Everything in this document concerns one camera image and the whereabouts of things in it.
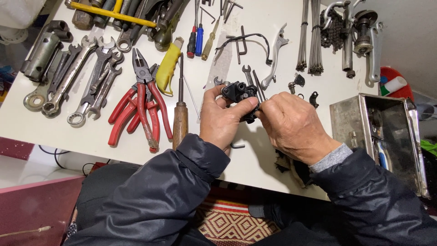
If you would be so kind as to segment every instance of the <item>white table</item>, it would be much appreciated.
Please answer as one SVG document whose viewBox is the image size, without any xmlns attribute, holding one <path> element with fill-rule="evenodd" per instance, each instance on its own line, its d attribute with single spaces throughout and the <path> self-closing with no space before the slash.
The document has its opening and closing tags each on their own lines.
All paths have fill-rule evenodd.
<svg viewBox="0 0 437 246">
<path fill-rule="evenodd" d="M 96 27 L 94 27 L 92 31 L 75 29 L 71 23 L 74 11 L 68 10 L 61 2 L 63 1 L 60 0 L 58 2 L 49 20 L 65 20 L 74 35 L 73 44 L 80 42 L 84 35 L 89 35 L 90 37 L 103 36 L 106 41 L 109 40 L 110 36 L 117 39 L 119 32 L 115 31 L 111 26 L 107 26 L 105 30 Z M 272 48 L 279 28 L 287 22 L 288 25 L 285 28 L 284 37 L 290 39 L 290 42 L 283 46 L 279 53 L 278 67 L 276 70 L 277 83 L 272 82 L 265 91 L 265 95 L 269 98 L 273 94 L 281 91 L 289 91 L 287 84 L 294 79 L 296 72 L 295 66 L 300 38 L 302 1 L 272 0 L 267 3 L 263 0 L 240 0 L 239 3 L 244 7 L 243 10 L 235 7 L 228 22 L 224 25 L 223 20 L 220 20 L 220 26 L 216 35 L 217 38 L 213 47 L 217 46 L 221 32 L 227 32 L 228 35 L 239 36 L 240 26 L 244 25 L 246 34 L 262 33 L 267 37 Z M 206 6 L 205 8 L 212 15 L 218 16 L 219 5 L 219 0 L 216 0 L 214 6 Z M 190 1 L 184 9 L 180 22 L 173 34 L 173 38 L 181 36 L 185 39 L 182 52 L 186 52 L 193 22 L 194 1 Z M 203 26 L 205 30 L 205 44 L 213 28 L 211 19 L 206 14 L 203 16 Z M 311 42 L 311 26 L 310 17 L 307 34 L 307 57 L 309 57 Z M 237 63 L 235 44 L 230 43 L 229 46 L 232 46 L 233 50 L 229 72 L 227 75 L 217 74 L 217 76 L 224 76 L 225 79 L 230 82 L 237 80 L 246 81 L 245 75 L 241 71 L 241 67 L 244 64 L 250 65 L 252 69 L 255 69 L 260 80 L 269 74 L 270 67 L 265 64 L 266 52 L 264 49 L 266 45 L 262 38 L 256 36 L 248 38 L 248 53 L 241 56 L 241 65 Z M 140 49 L 149 65 L 160 63 L 165 54 L 156 50 L 154 43 L 148 41 L 146 35 L 142 35 L 134 47 Z M 184 73 L 199 108 L 204 92 L 203 87 L 207 83 L 210 67 L 213 62 L 213 52 L 214 51 L 212 51 L 207 61 L 202 61 L 200 57 L 185 59 Z M 322 48 L 322 53 L 325 72 L 321 76 L 310 76 L 306 72 L 301 73 L 306 79 L 306 84 L 303 88 L 297 86 L 296 93 L 302 93 L 305 96 L 305 100 L 309 99 L 313 91 L 319 93 L 317 102 L 320 106 L 317 109 L 317 113 L 325 130 L 328 134 L 331 134 L 329 105 L 353 97 L 359 92 L 376 94 L 377 86 L 366 85 L 366 81 L 368 80 L 366 79 L 367 69 L 366 59 L 364 57 L 358 58 L 354 55 L 354 68 L 357 75 L 354 79 L 348 79 L 346 78 L 346 73 L 341 70 L 341 51 L 333 54 L 332 48 Z M 102 109 L 102 116 L 96 121 L 92 120 L 93 116 L 87 118 L 86 124 L 81 128 L 72 128 L 66 119 L 70 113 L 76 110 L 79 104 L 88 77 L 96 61 L 95 55 L 92 55 L 88 59 L 84 68 L 77 76 L 77 80 L 70 90 L 69 100 L 63 103 L 60 115 L 54 119 L 48 119 L 40 112 L 31 112 L 23 106 L 23 98 L 36 88 L 36 84 L 30 82 L 22 73 L 19 73 L 6 101 L 0 109 L 0 136 L 89 155 L 144 164 L 156 154 L 149 152 L 149 147 L 147 146 L 142 130 L 138 129 L 133 134 L 127 134 L 124 131 L 121 134 L 118 146 L 115 148 L 107 144 L 112 129 L 112 125 L 108 124 L 108 118 L 120 98 L 135 82 L 135 74 L 130 62 L 131 55 L 131 52 L 125 53 L 126 60 L 121 65 L 123 67 L 123 73 L 116 78 L 109 92 L 107 97 L 108 104 Z M 177 101 L 178 67 L 176 67 L 175 74 L 176 76 L 173 78 L 172 85 L 175 96 L 164 96 L 171 125 L 173 123 L 173 108 Z M 187 89 L 184 90 L 184 100 L 187 103 L 189 111 L 189 132 L 197 134 L 199 133 L 197 114 Z M 161 140 L 159 152 L 162 153 L 164 150 L 171 148 L 171 142 L 166 138 L 161 115 L 160 122 Z M 256 120 L 253 124 L 249 125 L 246 123 L 240 124 L 234 144 L 245 144 L 246 147 L 232 151 L 230 156 L 231 163 L 220 179 L 285 193 L 327 199 L 326 193 L 319 187 L 312 186 L 307 189 L 301 189 L 290 177 L 289 172 L 280 173 L 275 168 L 275 164 L 273 163 L 275 161 L 274 149 L 270 145 L 260 121 Z"/>
</svg>

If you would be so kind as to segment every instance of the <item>black jacket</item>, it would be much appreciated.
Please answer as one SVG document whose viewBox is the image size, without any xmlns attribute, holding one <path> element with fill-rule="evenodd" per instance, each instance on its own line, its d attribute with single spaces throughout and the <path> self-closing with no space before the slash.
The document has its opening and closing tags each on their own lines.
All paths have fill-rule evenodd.
<svg viewBox="0 0 437 246">
<path fill-rule="evenodd" d="M 103 204 L 97 224 L 64 245 L 172 245 L 229 161 L 216 146 L 188 134 L 176 151 L 155 156 L 119 186 Z M 312 178 L 346 214 L 363 245 L 437 245 L 437 221 L 364 150 Z"/>
</svg>

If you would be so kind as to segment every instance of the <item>wooden screwdriver handle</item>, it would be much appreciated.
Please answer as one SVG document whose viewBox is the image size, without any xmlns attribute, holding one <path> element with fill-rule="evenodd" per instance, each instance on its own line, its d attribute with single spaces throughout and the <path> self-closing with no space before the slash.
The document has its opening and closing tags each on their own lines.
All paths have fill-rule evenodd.
<svg viewBox="0 0 437 246">
<path fill-rule="evenodd" d="M 188 108 L 185 102 L 177 102 L 174 108 L 173 150 L 179 146 L 188 133 Z"/>
</svg>

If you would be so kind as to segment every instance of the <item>hand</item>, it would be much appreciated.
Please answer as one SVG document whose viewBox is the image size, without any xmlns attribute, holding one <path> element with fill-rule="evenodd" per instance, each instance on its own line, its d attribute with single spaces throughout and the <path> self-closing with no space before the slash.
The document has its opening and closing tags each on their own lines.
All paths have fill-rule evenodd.
<svg viewBox="0 0 437 246">
<path fill-rule="evenodd" d="M 229 155 L 229 145 L 237 133 L 241 118 L 258 105 L 258 99 L 247 98 L 227 109 L 226 106 L 232 104 L 231 100 L 223 97 L 215 99 L 223 87 L 225 85 L 209 89 L 203 96 L 199 137 Z"/>
<path fill-rule="evenodd" d="M 316 109 L 296 95 L 281 92 L 261 103 L 255 115 L 276 149 L 308 165 L 341 145 L 326 134 Z"/>
</svg>

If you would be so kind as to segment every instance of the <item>person's left hand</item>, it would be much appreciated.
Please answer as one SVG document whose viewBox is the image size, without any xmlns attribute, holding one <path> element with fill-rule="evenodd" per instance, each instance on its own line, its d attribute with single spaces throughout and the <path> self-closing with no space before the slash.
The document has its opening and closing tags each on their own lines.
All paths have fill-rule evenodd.
<svg viewBox="0 0 437 246">
<path fill-rule="evenodd" d="M 237 133 L 238 124 L 243 116 L 251 112 L 257 105 L 258 99 L 250 97 L 237 103 L 237 105 L 226 108 L 232 101 L 220 97 L 220 90 L 225 85 L 219 85 L 205 91 L 201 110 L 200 134 L 199 137 L 209 142 L 227 155 L 230 153 L 230 144 Z"/>
</svg>

